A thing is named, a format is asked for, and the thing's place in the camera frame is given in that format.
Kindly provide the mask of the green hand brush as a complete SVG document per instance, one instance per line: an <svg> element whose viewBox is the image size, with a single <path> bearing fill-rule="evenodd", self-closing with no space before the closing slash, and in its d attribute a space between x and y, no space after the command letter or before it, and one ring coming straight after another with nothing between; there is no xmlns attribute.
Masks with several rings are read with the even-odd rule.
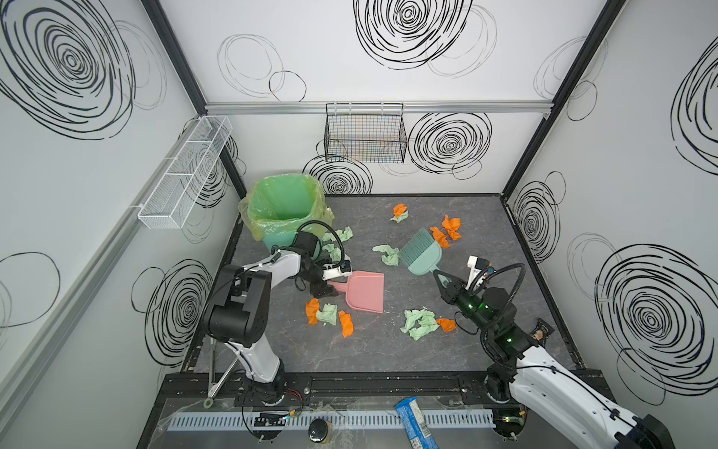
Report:
<svg viewBox="0 0 718 449"><path fill-rule="evenodd" d="M399 263L411 274L422 276L435 271L442 248L425 228L419 229L399 251Z"/></svg>

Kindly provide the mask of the pink plastic dustpan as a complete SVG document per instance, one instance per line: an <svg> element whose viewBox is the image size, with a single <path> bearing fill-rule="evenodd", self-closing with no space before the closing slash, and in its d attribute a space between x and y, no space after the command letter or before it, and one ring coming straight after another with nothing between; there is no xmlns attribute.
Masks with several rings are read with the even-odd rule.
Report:
<svg viewBox="0 0 718 449"><path fill-rule="evenodd" d="M345 294L347 305L361 312L383 313L384 275L368 271L354 271L346 282L328 284Z"/></svg>

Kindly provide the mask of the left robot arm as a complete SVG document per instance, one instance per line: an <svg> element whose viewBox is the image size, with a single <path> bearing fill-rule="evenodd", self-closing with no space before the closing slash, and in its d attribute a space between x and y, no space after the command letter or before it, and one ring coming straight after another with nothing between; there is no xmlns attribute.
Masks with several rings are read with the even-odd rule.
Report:
<svg viewBox="0 0 718 449"><path fill-rule="evenodd" d="M311 287L326 287L334 294L336 289L323 278L332 267L325 250L312 257L284 249L249 265L221 269L200 325L207 335L233 351L264 402L280 401L286 389L283 362L266 335L272 289L298 277Z"/></svg>

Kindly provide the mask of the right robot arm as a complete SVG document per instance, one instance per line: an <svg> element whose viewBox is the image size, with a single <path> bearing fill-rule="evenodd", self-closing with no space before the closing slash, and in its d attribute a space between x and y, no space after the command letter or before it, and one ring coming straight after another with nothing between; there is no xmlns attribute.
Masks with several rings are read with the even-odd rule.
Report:
<svg viewBox="0 0 718 449"><path fill-rule="evenodd" d="M477 327L493 364L484 388L497 403L514 400L551 424L579 448L672 448L668 428L652 415L639 417L563 367L515 322L521 284L490 286L496 272L465 281L433 269L439 295Z"/></svg>

